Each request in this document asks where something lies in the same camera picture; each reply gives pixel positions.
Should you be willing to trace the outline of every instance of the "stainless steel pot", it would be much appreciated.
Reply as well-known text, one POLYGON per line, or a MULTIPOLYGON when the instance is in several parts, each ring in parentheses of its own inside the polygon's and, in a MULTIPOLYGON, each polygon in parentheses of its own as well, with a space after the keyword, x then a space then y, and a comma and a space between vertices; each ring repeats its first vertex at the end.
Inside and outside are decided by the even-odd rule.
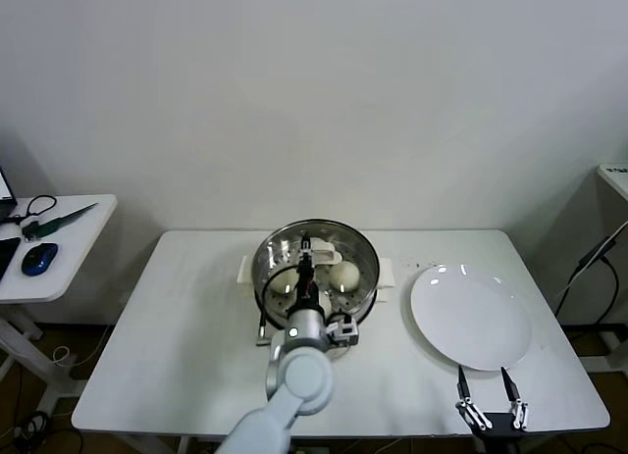
POLYGON ((275 328, 286 326, 288 308, 295 300, 294 292, 277 294, 269 286, 265 299, 262 299, 261 294, 270 277, 287 266, 296 265, 301 237, 305 232, 311 238, 333 243, 336 251, 342 254, 342 259, 353 263, 360 270, 360 282, 353 292, 340 292, 330 285, 330 266, 317 266, 315 272, 316 283, 320 292, 329 297, 332 312, 347 312, 360 323, 375 303, 380 261, 375 248, 362 233, 346 224, 324 219, 289 224, 274 231, 259 245, 253 257, 252 274, 255 300, 260 310, 265 300, 268 321, 275 328))

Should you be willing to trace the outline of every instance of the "computer mouse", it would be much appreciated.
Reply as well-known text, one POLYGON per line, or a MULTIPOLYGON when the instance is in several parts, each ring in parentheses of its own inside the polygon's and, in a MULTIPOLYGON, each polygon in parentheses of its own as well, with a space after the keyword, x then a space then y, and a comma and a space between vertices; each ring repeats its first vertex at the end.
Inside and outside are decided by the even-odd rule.
POLYGON ((22 260, 22 272, 27 276, 39 276, 46 272, 52 260, 57 256, 59 245, 41 243, 30 248, 22 260))

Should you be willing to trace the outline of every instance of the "laptop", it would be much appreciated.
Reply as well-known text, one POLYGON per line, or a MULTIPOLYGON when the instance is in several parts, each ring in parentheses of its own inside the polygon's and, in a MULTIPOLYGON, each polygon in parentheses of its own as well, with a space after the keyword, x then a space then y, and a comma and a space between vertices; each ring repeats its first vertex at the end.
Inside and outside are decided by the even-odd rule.
POLYGON ((17 205, 18 201, 16 201, 11 186, 9 186, 7 178, 0 168, 0 222, 9 217, 17 205))

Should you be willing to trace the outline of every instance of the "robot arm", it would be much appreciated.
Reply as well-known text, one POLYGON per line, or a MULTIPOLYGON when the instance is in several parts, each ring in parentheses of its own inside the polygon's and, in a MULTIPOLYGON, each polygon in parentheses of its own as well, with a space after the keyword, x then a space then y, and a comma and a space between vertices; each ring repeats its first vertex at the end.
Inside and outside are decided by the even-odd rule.
POLYGON ((297 270, 296 302, 288 309, 288 326, 275 333, 271 342, 268 405, 246 414, 219 454, 288 452, 289 430, 296 417, 320 412, 332 397, 332 364, 325 352, 333 344, 357 344, 357 323, 349 315, 342 314, 326 326, 307 235, 301 240, 297 270))
POLYGON ((332 365, 318 349, 290 351, 278 371, 279 388, 265 408, 240 420, 219 454, 282 454, 288 452, 291 428, 298 415, 312 415, 327 406, 332 396, 332 365))

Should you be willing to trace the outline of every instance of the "floor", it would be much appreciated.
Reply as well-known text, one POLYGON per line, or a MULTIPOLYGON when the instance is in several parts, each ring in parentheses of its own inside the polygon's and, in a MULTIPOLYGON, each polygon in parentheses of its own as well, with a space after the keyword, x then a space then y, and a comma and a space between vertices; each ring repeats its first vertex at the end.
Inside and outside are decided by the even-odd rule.
MULTIPOLYGON (((78 354, 78 360, 92 353, 97 345, 103 329, 99 327, 52 327, 44 328, 44 337, 36 342, 41 351, 51 355, 54 348, 59 345, 68 345, 74 353, 78 354)), ((586 334, 574 342, 574 348, 580 356, 593 356, 604 354, 605 348, 595 334, 586 334)), ((75 378, 88 378, 93 370, 99 355, 85 364, 73 368, 72 375, 75 378)), ((0 360, 5 355, 0 352, 0 360)), ((622 374, 594 375, 593 381, 602 399, 611 414, 612 423, 608 429, 595 432, 578 432, 556 437, 534 448, 535 454, 608 454, 612 452, 628 453, 628 380, 622 374), (589 443, 607 443, 621 451, 613 451, 603 446, 591 447, 582 453, 582 449, 589 443)), ((22 390, 19 391, 20 371, 14 364, 11 371, 0 382, 0 434, 4 433, 14 424, 14 414, 18 408, 17 420, 32 412, 44 390, 44 384, 27 370, 22 370, 22 390)), ((76 399, 63 400, 57 407, 52 421, 52 429, 69 429, 70 413, 77 403, 76 399)), ((111 434, 84 433, 83 454, 131 454, 131 448, 126 446, 111 434)), ((11 442, 9 433, 0 437, 0 453, 18 452, 13 447, 8 447, 11 442)), ((174 437, 163 437, 162 440, 173 448, 176 448, 179 440, 174 437)), ((346 440, 316 440, 297 442, 298 446, 327 446, 331 454, 374 454, 378 449, 395 441, 394 439, 346 439, 346 440)), ((37 450, 39 454, 74 454, 79 453, 80 439, 75 432, 63 430, 51 437, 37 450)), ((190 454, 212 453, 216 450, 215 443, 192 442, 188 452, 190 454)), ((455 439, 403 439, 395 441, 394 445, 386 449, 387 454, 411 454, 411 453, 473 453, 473 442, 470 438, 455 439)))

